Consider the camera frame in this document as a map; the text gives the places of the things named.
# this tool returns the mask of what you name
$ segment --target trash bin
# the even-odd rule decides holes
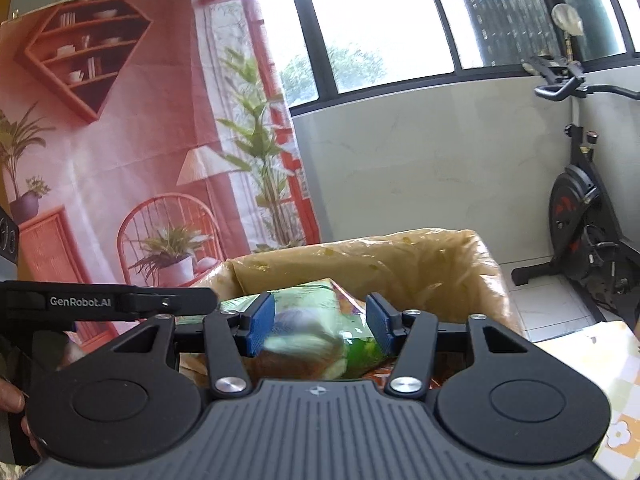
[[[359,300],[379,292],[396,309],[463,323],[485,314],[522,334],[500,267],[473,231],[419,229],[250,254],[227,260],[193,286],[221,300],[331,278]]]

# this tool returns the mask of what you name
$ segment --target black handle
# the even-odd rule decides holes
[[[538,97],[542,97],[548,101],[564,101],[572,92],[574,92],[578,86],[582,84],[582,79],[572,77],[564,85],[545,85],[538,86],[534,89],[534,92]]]
[[[640,101],[640,92],[634,92],[628,88],[622,88],[615,85],[587,85],[587,93],[594,94],[596,92],[606,92],[608,94],[618,94],[634,101]]]

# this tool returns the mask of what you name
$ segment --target white wall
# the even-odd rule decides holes
[[[640,66],[586,75],[588,83],[640,90]],[[594,160],[611,196],[622,231],[640,242],[640,102],[613,94],[581,101],[582,124],[599,134]]]
[[[499,263],[547,256],[568,103],[540,79],[466,82],[294,118],[323,240],[470,228]]]

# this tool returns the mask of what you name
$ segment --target poster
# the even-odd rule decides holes
[[[3,23],[0,162],[37,281],[190,286],[319,242],[257,0],[72,0]],[[78,325],[88,351],[128,328]]]

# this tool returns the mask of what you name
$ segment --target tiled floor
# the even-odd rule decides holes
[[[595,323],[593,316],[563,276],[542,276],[522,286],[515,286],[511,281],[512,269],[546,261],[548,258],[540,258],[500,266],[510,291],[511,302],[522,318],[526,337],[533,342],[575,332]],[[609,312],[603,313],[607,320],[619,319]]]

